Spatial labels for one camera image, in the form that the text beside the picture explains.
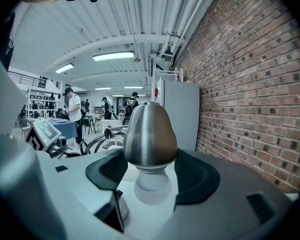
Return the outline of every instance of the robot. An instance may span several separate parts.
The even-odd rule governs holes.
[[[116,135],[121,149],[88,154],[88,143],[85,155],[55,159],[68,144],[46,121],[33,123],[28,143],[0,133],[1,196],[41,239],[263,239],[290,208],[252,169],[178,149],[158,104],[92,144]]]

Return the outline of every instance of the metal knob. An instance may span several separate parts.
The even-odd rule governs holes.
[[[176,158],[176,136],[162,106],[150,103],[133,110],[123,154],[128,162],[143,171],[162,169]]]
[[[121,135],[124,136],[127,133],[127,126],[126,125],[122,125],[122,126],[115,126],[113,124],[108,125],[108,127],[104,130],[104,136],[107,140],[110,140],[111,138],[117,136],[117,135]]]

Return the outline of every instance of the black vent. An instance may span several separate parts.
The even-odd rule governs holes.
[[[251,194],[246,197],[261,224],[267,222],[275,213],[261,194]]]
[[[123,155],[117,155],[100,166],[100,173],[119,185],[128,169],[128,162]]]

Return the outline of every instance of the table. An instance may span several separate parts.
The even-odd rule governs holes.
[[[55,128],[57,128],[61,132],[61,135],[64,136],[67,140],[78,137],[78,125],[73,121],[59,123],[57,121],[49,120],[49,123],[52,124]]]

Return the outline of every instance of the fluorescent light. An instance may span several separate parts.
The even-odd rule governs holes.
[[[143,89],[143,86],[125,86],[126,89]]]
[[[74,65],[71,64],[71,63],[69,63],[68,65],[65,65],[65,66],[57,69],[55,72],[57,72],[59,74],[59,73],[62,73],[64,71],[66,71],[66,70],[72,69],[73,67],[74,67]]]
[[[111,90],[110,87],[94,88],[95,90]]]
[[[92,58],[96,62],[99,62],[99,61],[105,61],[105,60],[134,58],[134,57],[135,57],[134,51],[120,51],[120,52],[112,52],[112,53],[95,55]]]

